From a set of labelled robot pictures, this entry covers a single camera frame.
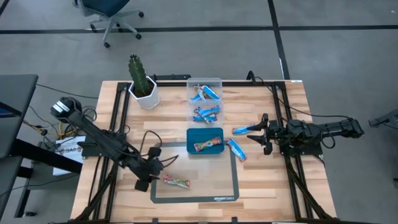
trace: paper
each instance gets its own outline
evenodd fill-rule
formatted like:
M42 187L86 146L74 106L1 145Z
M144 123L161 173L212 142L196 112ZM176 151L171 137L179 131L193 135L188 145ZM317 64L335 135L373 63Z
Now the paper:
M83 163L83 158L81 156L81 152L83 148L81 148L77 143L78 142L83 142L85 141L86 136L77 136L77 137L69 137L65 138L62 140L56 140L55 143L60 143L61 146L58 148L58 150L55 151L55 153L62 154L66 158L73 159L74 161L77 161L79 163ZM63 174L69 174L69 171L65 171L62 169L58 168L53 168L52 175L58 176L58 175L63 175Z

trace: wooden table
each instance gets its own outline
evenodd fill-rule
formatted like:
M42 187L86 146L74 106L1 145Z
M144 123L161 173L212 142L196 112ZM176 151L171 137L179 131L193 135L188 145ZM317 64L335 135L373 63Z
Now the wooden table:
M117 82L114 81L102 84L97 104L98 119L95 121L101 129L109 128L116 85ZM290 106L309 113L303 83L286 81L286 87ZM164 142L185 142L188 128L186 87L159 87L159 96L160 104L153 110L141 109L134 98L130 97L126 124L131 127L127 138L133 145L141 143L143 134L148 129L157 132ZM224 138L232 137L233 128L258 123L263 113L268 113L270 119L276 119L272 93L263 86L224 87L223 101ZM310 116L294 110L292 115L293 119L312 120ZM248 157L245 162L236 159L240 194L237 201L154 204L149 197L150 190L134 190L135 175L128 169L119 168L111 222L151 222L153 218L159 218L160 222L230 222L231 217L237 217L240 222L294 221L285 161L279 154L278 146L274 144L273 153L265 156L262 147L246 136L233 137ZM157 141L156 137L148 135L144 148L149 148ZM335 216L323 164L313 156L302 156L302 160L309 191L327 213ZM84 161L71 218L78 216L87 206L96 161L96 157ZM298 189L297 192L304 217L302 195ZM107 192L103 198L100 218L104 217Z

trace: clear plastic container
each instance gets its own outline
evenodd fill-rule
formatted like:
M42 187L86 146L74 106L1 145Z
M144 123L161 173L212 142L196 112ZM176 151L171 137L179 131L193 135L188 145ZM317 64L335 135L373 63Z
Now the clear plastic container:
M193 121L193 112L196 108L210 109L216 106L220 107L220 112L216 114L217 120L207 124L206 122ZM222 100L188 100L187 102L187 121L190 128L214 128L221 127L224 123L224 104Z
M223 81L220 78L189 78L187 80L187 99L192 99L198 94L196 86L210 87L220 99L223 98Z

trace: white hexagonal pot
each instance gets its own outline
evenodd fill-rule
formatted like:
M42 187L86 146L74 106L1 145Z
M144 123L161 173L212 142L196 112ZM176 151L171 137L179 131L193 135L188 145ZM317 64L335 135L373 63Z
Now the white hexagonal pot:
M152 90L152 93L150 93L149 96L144 96L140 98L136 97L132 92L132 88L134 87L134 82L130 85L129 92L137 100L140 107L150 110L155 108L155 106L159 104L159 94L157 92L156 83L150 77L147 77L147 79L154 84L154 89Z

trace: cactus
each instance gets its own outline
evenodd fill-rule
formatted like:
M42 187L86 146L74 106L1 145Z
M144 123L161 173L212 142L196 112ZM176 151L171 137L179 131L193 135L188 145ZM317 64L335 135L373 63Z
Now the cactus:
M134 93L141 93L142 96L150 95L152 90L146 78L144 66L137 55L130 55L129 72L134 82Z

